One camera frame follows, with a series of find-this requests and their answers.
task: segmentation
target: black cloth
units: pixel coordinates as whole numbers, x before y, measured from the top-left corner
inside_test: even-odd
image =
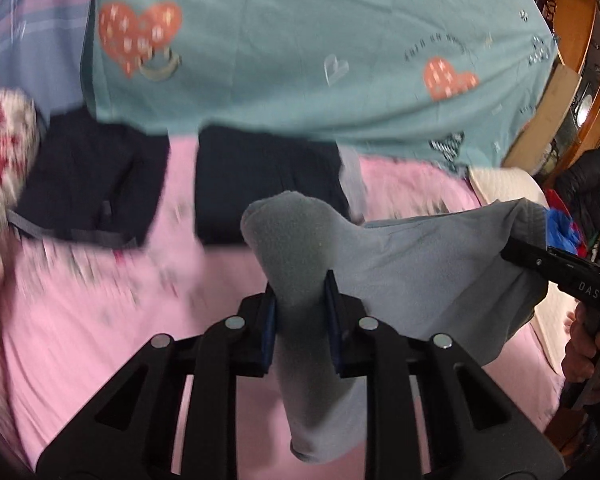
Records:
[[[86,108],[51,117],[8,219],[27,237],[141,246],[160,200],[169,148],[166,135],[100,124]]]
[[[240,219],[245,209],[283,191],[323,200],[350,219],[340,187],[342,161],[334,142],[224,126],[208,126],[198,139],[195,232],[203,245],[244,243]]]
[[[561,173],[555,181],[555,191],[588,243],[600,231],[600,147],[584,152]]]

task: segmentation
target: black jacket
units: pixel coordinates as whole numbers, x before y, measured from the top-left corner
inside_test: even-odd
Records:
[[[590,242],[600,231],[600,147],[584,152],[561,173],[555,191]]]

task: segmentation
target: bed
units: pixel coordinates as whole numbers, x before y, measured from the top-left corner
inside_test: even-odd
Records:
[[[88,3],[0,2],[0,88],[22,88],[33,98],[41,130],[51,113],[82,101],[79,63]],[[63,425],[153,334],[199,334],[235,313],[243,297],[264,290],[264,274],[247,249],[202,250],[191,229],[197,142],[177,137],[171,146],[163,196],[145,250],[127,254],[13,240],[6,249],[14,262],[4,266],[0,288],[3,393],[8,392],[19,436],[10,444],[22,444],[22,456],[31,466]],[[540,200],[539,190],[520,174],[510,178],[512,173],[503,176],[498,170],[488,176],[474,171],[469,184],[422,162],[362,157],[361,167],[368,190],[367,220],[456,212],[522,196]],[[487,193],[486,181],[498,184]],[[560,316],[568,308],[562,300],[558,308],[546,309],[551,315],[544,321],[520,329],[486,367],[540,430],[555,413],[562,387]],[[291,455],[274,377],[239,381],[237,402],[240,478],[362,478],[362,446],[321,466]]]
[[[32,465],[153,334],[199,334],[234,313],[243,297],[264,290],[266,279],[248,249],[204,251],[199,245],[190,228],[197,141],[177,137],[171,145],[163,196],[144,250],[117,253],[51,240],[18,244],[13,272],[0,292],[0,320],[10,403]],[[369,196],[367,219],[466,210],[481,205],[478,195],[487,200],[489,179],[477,173],[480,194],[430,164],[362,157],[361,167]],[[499,192],[503,198],[529,194],[524,184],[507,181],[509,189]],[[532,325],[523,327],[486,370],[543,430],[557,409],[562,378]],[[241,477],[306,478],[308,466],[291,455],[288,439],[274,378],[240,381]],[[255,449],[257,441],[267,442],[268,449]],[[312,471],[318,478],[357,478],[362,457],[361,448]]]

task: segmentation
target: person's hand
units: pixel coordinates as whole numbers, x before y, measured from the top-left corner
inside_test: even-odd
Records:
[[[593,376],[595,367],[591,359],[600,350],[600,332],[596,335],[594,341],[584,329],[585,317],[586,307],[581,303],[577,306],[575,313],[570,313],[564,322],[565,329],[568,329],[571,339],[564,349],[562,372],[570,383],[581,383]],[[600,402],[600,379],[594,385],[593,391],[586,402],[587,404]]]

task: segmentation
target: person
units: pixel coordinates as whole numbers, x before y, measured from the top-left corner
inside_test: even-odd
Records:
[[[600,234],[600,147],[584,152],[555,181],[555,192],[567,206],[589,245]]]
[[[581,383],[593,376],[594,365],[591,359],[600,351],[600,332],[592,338],[584,329],[587,307],[580,303],[575,312],[568,315],[565,329],[571,335],[565,347],[562,372],[570,383]],[[600,378],[586,399],[586,410],[600,428]]]

